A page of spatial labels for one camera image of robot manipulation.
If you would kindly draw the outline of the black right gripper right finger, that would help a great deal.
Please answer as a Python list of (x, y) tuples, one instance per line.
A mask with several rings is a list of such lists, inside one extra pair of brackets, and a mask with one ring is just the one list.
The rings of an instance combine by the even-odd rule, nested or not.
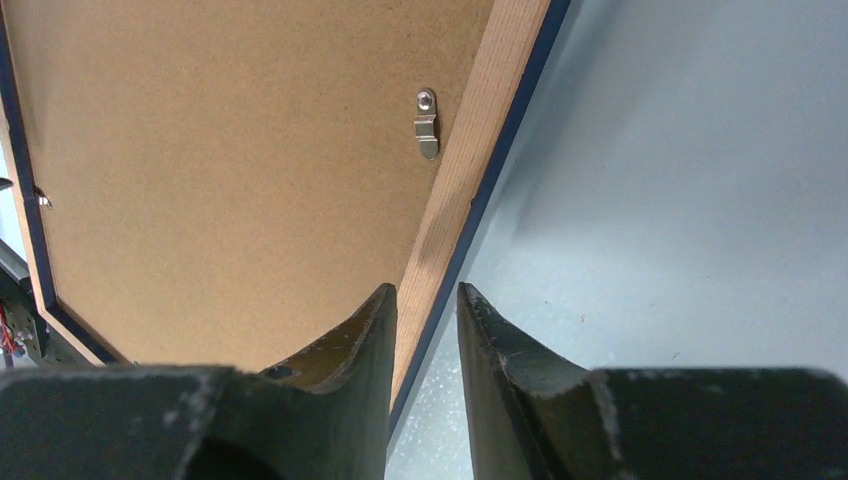
[(843, 479), (847, 387), (812, 368), (586, 369), (457, 289), (478, 479)]

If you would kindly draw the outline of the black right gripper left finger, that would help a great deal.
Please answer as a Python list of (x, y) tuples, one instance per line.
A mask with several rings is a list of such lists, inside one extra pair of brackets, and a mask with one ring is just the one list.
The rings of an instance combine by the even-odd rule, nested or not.
[(380, 479), (397, 292), (257, 373), (220, 365), (1, 376), (5, 479)]

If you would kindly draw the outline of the silver metal turn clip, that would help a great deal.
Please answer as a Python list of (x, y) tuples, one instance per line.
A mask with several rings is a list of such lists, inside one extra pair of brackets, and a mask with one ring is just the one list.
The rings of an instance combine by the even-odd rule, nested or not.
[(439, 153), (437, 136), (437, 98), (430, 88), (422, 88), (416, 94), (416, 117), (414, 119), (415, 138), (420, 154), (428, 160), (435, 159)]

